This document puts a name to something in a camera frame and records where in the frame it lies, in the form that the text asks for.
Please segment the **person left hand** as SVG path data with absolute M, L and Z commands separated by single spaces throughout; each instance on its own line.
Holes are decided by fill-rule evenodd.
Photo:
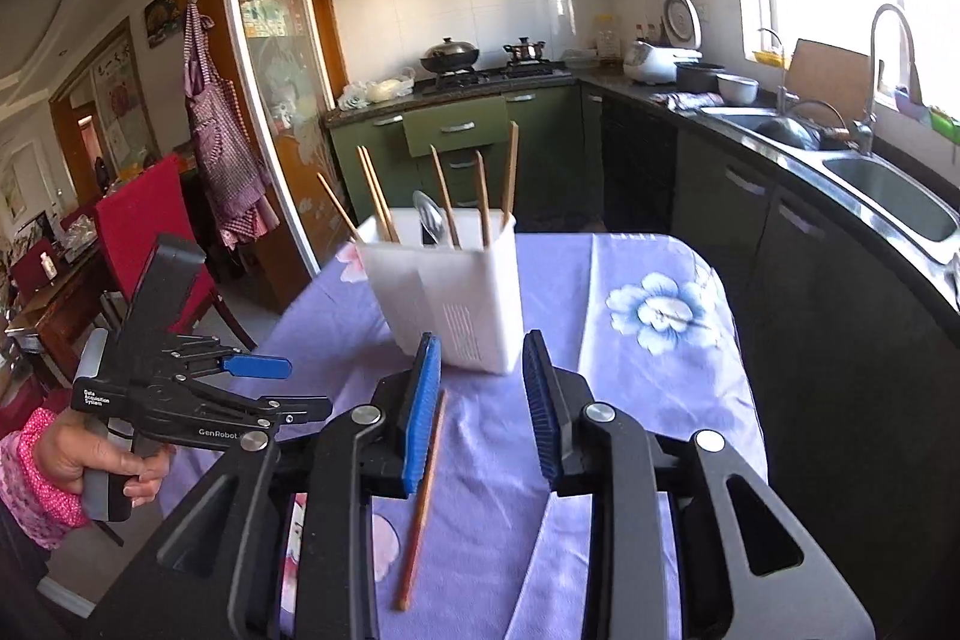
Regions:
M 44 479 L 62 491 L 80 494 L 88 471 L 127 476 L 125 497 L 133 507 L 153 502 L 171 470 L 176 448 L 160 445 L 151 456 L 142 458 L 107 442 L 86 427 L 86 416 L 65 409 L 48 425 L 32 445 L 32 458 Z

